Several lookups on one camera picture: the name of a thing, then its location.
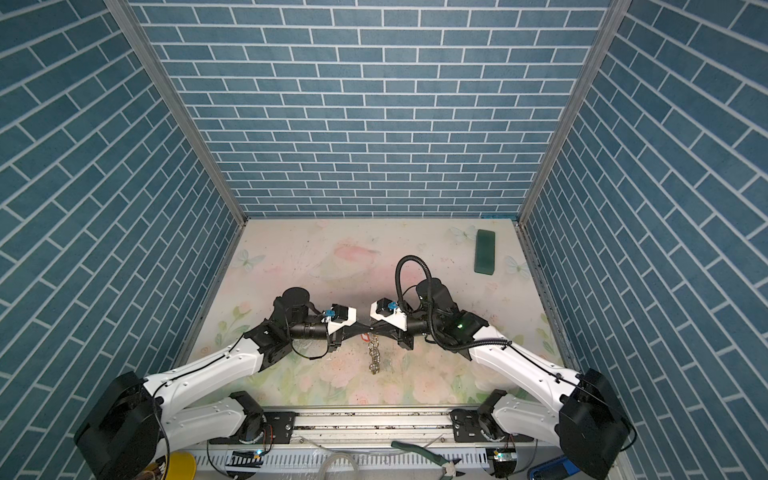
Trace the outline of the metal key organizer plate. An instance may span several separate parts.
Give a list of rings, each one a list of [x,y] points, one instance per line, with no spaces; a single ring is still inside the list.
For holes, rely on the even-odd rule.
[[[370,356],[369,370],[373,375],[380,372],[381,369],[381,353],[379,349],[378,336],[371,333],[368,335],[368,352]]]

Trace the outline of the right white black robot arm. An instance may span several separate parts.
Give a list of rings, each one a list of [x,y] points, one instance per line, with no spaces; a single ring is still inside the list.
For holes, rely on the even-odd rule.
[[[559,446],[594,479],[608,476],[637,430],[610,380],[595,369],[559,366],[506,338],[484,318],[458,307],[447,287],[416,255],[402,257],[394,273],[396,299],[371,307],[373,331],[392,328],[407,344],[415,335],[488,367],[532,396],[516,400],[497,390],[479,408],[489,437],[519,433]]]

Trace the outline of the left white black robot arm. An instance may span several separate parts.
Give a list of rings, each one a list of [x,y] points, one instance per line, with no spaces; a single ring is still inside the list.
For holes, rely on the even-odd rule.
[[[323,340],[335,350],[369,330],[354,308],[334,304],[320,311],[306,289],[289,288],[274,300],[271,315],[233,344],[159,374],[116,377],[78,427],[75,445],[96,478],[132,479],[173,450],[233,436],[247,419],[260,416],[242,393],[232,407],[192,403],[270,368],[292,352],[296,339]]]

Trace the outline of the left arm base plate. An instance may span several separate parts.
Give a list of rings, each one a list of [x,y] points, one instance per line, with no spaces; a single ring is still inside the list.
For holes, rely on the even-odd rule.
[[[293,435],[297,413],[293,411],[267,411],[248,415],[242,425],[228,438],[234,444],[289,444]]]

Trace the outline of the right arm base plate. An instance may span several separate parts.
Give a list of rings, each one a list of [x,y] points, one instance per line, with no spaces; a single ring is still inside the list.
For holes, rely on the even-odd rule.
[[[490,415],[480,414],[476,409],[453,409],[449,419],[456,443],[506,443],[514,439]]]

